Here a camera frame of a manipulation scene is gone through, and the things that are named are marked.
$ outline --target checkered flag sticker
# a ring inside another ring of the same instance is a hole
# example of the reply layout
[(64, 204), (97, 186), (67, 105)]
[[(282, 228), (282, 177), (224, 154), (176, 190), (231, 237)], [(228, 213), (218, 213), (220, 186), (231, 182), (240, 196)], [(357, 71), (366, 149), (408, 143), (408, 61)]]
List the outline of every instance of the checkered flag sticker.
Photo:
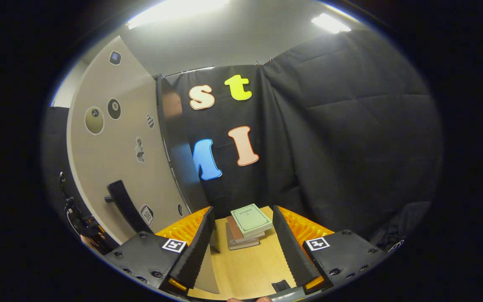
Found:
[(146, 115), (146, 122), (148, 122), (150, 129), (154, 128), (154, 119), (150, 115)]

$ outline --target green book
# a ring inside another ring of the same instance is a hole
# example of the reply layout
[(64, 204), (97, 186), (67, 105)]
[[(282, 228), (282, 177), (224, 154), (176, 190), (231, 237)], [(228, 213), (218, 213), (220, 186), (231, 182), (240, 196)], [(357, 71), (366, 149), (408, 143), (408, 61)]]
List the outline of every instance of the green book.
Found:
[(272, 220), (255, 204), (230, 211), (243, 237), (249, 237), (273, 227)]

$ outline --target letter s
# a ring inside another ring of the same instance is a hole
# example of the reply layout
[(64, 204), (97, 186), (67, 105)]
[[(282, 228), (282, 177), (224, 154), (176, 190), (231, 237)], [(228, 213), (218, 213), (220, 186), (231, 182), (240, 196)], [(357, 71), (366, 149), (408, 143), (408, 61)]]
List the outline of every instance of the letter s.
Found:
[(211, 87), (208, 85), (195, 86), (190, 89), (190, 106), (195, 110), (210, 108), (215, 103), (215, 97), (211, 92)]

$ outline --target sticker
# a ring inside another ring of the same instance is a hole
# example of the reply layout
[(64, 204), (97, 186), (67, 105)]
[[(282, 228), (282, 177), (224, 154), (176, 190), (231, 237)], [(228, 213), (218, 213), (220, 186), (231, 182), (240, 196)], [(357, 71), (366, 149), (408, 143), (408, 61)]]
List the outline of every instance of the sticker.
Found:
[(120, 103), (116, 99), (112, 98), (107, 102), (107, 114), (114, 120), (120, 118)]
[(143, 142), (141, 141), (139, 136), (135, 138), (135, 142), (138, 144), (137, 147), (135, 148), (135, 156), (137, 157), (138, 162), (144, 162)]
[(154, 212), (150, 209), (148, 205), (143, 205), (139, 210), (141, 217), (143, 218), (146, 225), (150, 226), (152, 221), (154, 221)]
[(85, 112), (85, 128), (92, 135), (98, 135), (104, 130), (104, 114), (98, 107), (90, 107)]
[(169, 239), (161, 248), (180, 253), (184, 249), (184, 246), (186, 246), (186, 241)]
[(393, 249), (397, 249), (402, 246), (402, 243), (404, 243), (404, 240), (402, 239), (399, 243), (396, 243), (395, 245), (392, 246), (392, 248), (388, 251), (388, 253), (391, 252)]
[(328, 248), (329, 243), (325, 241), (324, 237), (316, 238), (316, 239), (310, 239), (307, 240), (307, 245), (309, 246), (310, 250), (319, 250), (322, 248)]
[(120, 64), (120, 60), (122, 59), (122, 56), (117, 53), (116, 51), (111, 52), (111, 55), (109, 56), (109, 63), (113, 65), (118, 65)]
[(154, 119), (150, 115), (146, 115), (146, 122), (150, 129), (154, 128)]

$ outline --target ceiling light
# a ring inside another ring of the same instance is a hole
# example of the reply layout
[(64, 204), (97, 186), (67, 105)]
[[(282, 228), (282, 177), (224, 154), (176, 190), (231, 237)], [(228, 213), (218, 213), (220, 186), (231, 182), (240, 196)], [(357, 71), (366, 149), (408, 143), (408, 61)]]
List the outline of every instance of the ceiling light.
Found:
[(349, 32), (351, 28), (347, 27), (346, 25), (340, 23), (337, 19), (331, 17), (330, 15), (323, 13), (318, 17), (312, 19), (312, 23), (327, 29), (332, 33), (339, 33), (339, 32)]
[(128, 21), (128, 29), (152, 21), (165, 21), (167, 19), (186, 18), (198, 13), (208, 12), (220, 8), (229, 0), (167, 0), (136, 15)]
[(359, 20), (355, 19), (353, 16), (348, 15), (347, 13), (339, 10), (338, 8), (336, 8), (334, 6), (330, 6), (329, 4), (324, 4), (324, 6), (326, 6), (330, 10), (332, 10), (334, 13), (337, 13), (338, 15), (346, 17), (347, 19), (350, 19), (351, 21), (354, 21), (355, 23), (360, 23)]

